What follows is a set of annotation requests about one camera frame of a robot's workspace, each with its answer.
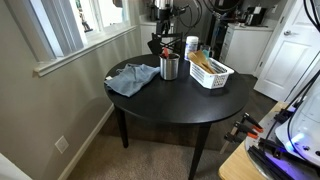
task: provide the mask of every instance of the window sill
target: window sill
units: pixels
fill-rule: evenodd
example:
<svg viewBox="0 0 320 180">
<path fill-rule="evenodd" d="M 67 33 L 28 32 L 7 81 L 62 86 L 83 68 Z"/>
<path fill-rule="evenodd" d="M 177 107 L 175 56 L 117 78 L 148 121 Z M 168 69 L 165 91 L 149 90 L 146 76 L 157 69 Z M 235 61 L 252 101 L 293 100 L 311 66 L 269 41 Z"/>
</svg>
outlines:
<svg viewBox="0 0 320 180">
<path fill-rule="evenodd" d="M 91 41 L 90 43 L 88 43 L 88 45 L 86 45 L 83 49 L 72 53 L 66 57 L 62 57 L 62 58 L 58 58 L 55 60 L 52 60 L 50 62 L 43 62 L 43 63 L 39 63 L 39 65 L 37 67 L 34 68 L 34 72 L 36 72 L 38 74 L 39 77 L 42 77 L 76 59 L 78 59 L 79 57 L 105 45 L 108 44 L 109 42 L 122 37 L 123 35 L 134 31 L 137 28 L 137 26 L 130 26 L 124 29 L 121 29 L 119 31 L 116 31 L 115 33 L 112 34 L 105 34 L 105 36 L 100 37 L 100 38 L 96 38 L 96 40 Z"/>
</svg>

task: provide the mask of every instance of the wooden desk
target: wooden desk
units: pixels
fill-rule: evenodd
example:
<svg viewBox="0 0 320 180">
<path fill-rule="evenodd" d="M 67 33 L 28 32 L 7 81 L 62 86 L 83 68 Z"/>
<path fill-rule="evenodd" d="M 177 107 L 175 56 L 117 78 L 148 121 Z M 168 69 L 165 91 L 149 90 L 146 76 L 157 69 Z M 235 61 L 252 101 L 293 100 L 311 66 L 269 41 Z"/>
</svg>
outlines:
<svg viewBox="0 0 320 180">
<path fill-rule="evenodd" d="M 278 102 L 270 112 L 280 111 L 285 108 L 286 103 Z M 231 156 L 220 166 L 219 176 L 224 180 L 245 179 L 259 180 L 266 179 L 253 165 L 248 157 L 242 142 L 239 147 L 231 154 Z"/>
</svg>

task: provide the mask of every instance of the electrical outlet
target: electrical outlet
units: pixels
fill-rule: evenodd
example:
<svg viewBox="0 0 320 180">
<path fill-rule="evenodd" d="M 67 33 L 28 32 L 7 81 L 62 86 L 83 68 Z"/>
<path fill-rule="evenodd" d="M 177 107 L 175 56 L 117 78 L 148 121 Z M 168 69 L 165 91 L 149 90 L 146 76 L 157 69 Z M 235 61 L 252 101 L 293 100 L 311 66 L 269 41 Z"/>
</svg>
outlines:
<svg viewBox="0 0 320 180">
<path fill-rule="evenodd" d="M 61 154 L 63 154 L 63 152 L 69 147 L 69 143 L 64 136 L 61 136 L 55 145 Z"/>
<path fill-rule="evenodd" d="M 276 5 L 273 6 L 273 8 L 272 8 L 272 13 L 276 13 L 277 7 L 278 7 L 278 4 L 276 4 Z"/>
</svg>

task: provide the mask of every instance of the baseboard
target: baseboard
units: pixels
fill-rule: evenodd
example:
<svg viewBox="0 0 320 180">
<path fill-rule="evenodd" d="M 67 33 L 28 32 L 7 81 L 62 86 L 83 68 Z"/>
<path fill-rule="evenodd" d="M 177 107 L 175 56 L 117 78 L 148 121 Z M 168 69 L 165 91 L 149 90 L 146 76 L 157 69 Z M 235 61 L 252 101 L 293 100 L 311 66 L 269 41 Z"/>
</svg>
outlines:
<svg viewBox="0 0 320 180">
<path fill-rule="evenodd" d="M 70 175 L 71 171 L 73 170 L 73 168 L 76 166 L 76 164 L 78 163 L 78 161 L 80 160 L 80 158 L 82 157 L 83 153 L 87 150 L 88 146 L 90 145 L 90 143 L 92 142 L 92 140 L 94 139 L 94 137 L 98 134 L 98 132 L 100 131 L 100 129 L 102 128 L 102 126 L 105 124 L 105 122 L 107 121 L 107 119 L 110 117 L 112 111 L 114 110 L 114 106 L 113 104 L 111 105 L 111 107 L 108 109 L 108 111 L 103 115 L 103 117 L 101 118 L 101 120 L 99 121 L 99 123 L 97 124 L 97 126 L 93 129 L 93 131 L 91 132 L 91 134 L 88 136 L 88 138 L 86 139 L 86 141 L 82 144 L 82 146 L 80 147 L 79 151 L 76 153 L 76 155 L 72 158 L 72 160 L 70 161 L 70 163 L 68 164 L 68 166 L 64 169 L 64 171 L 61 173 L 60 177 L 58 178 L 58 180 L 65 180 L 68 178 L 68 176 Z"/>
</svg>

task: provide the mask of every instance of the round black table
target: round black table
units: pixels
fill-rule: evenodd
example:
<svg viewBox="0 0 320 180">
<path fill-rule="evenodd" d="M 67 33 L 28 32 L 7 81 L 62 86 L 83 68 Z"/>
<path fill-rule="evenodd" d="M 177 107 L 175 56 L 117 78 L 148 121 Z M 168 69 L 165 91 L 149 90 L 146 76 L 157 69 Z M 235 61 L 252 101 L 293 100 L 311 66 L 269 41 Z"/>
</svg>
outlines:
<svg viewBox="0 0 320 180">
<path fill-rule="evenodd" d="M 160 66 L 158 56 L 142 55 L 117 64 L 106 76 L 116 76 L 116 70 L 123 69 L 127 63 Z M 128 136 L 124 112 L 154 123 L 198 125 L 189 174 L 189 179 L 193 179 L 211 124 L 240 111 L 248 101 L 249 90 L 237 72 L 229 75 L 224 87 L 206 89 L 190 76 L 189 69 L 190 63 L 181 58 L 177 79 L 166 81 L 158 74 L 130 98 L 108 90 L 106 85 L 105 91 L 114 104 L 125 148 L 128 147 Z"/>
</svg>

